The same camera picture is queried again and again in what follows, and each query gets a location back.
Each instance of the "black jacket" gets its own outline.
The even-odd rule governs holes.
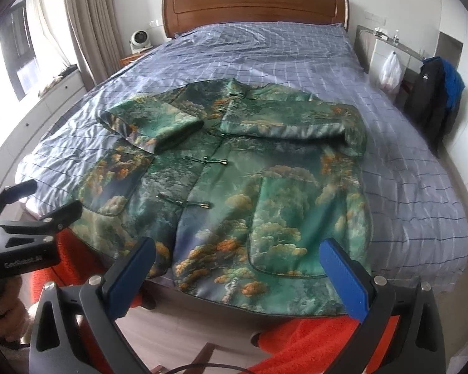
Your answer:
[[[442,60],[425,63],[407,98],[404,113],[425,138],[434,155],[437,155],[444,135],[452,130],[461,97],[451,110],[447,109],[447,100]]]

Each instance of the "plastic bag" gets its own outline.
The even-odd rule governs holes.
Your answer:
[[[394,93],[400,87],[401,76],[402,68],[399,58],[395,52],[392,52],[383,65],[380,74],[380,88],[387,94]]]

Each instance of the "blue plaid bed sheet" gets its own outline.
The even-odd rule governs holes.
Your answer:
[[[399,283],[451,290],[468,258],[462,203],[420,135],[372,87],[341,25],[226,23],[181,34],[88,92],[20,163],[16,182],[38,181],[27,205],[59,206],[117,136],[97,114],[135,93],[160,93],[207,79],[278,83],[355,105],[368,128],[361,161],[374,233],[373,271]]]

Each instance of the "screw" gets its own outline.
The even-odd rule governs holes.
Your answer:
[[[53,290],[55,288],[55,283],[53,281],[49,281],[47,283],[45,283],[45,285],[43,286],[43,289],[44,290]]]
[[[88,279],[88,283],[90,285],[99,285],[102,281],[102,277],[101,276],[92,276]]]
[[[426,281],[424,281],[421,283],[421,289],[423,291],[430,291],[432,289],[432,286],[430,285],[430,283],[427,283]]]
[[[374,278],[374,283],[380,287],[383,287],[384,285],[387,285],[387,279],[383,276],[376,276]]]

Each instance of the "bed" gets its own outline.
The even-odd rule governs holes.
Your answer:
[[[213,79],[282,84],[355,106],[365,122],[359,166],[374,229],[371,269],[406,285],[452,289],[468,258],[462,203],[420,135],[368,83],[345,32],[348,18],[348,0],[163,0],[172,39],[88,92],[20,163],[16,182],[39,185],[28,208],[41,215],[67,200],[118,140],[98,115],[132,94]]]

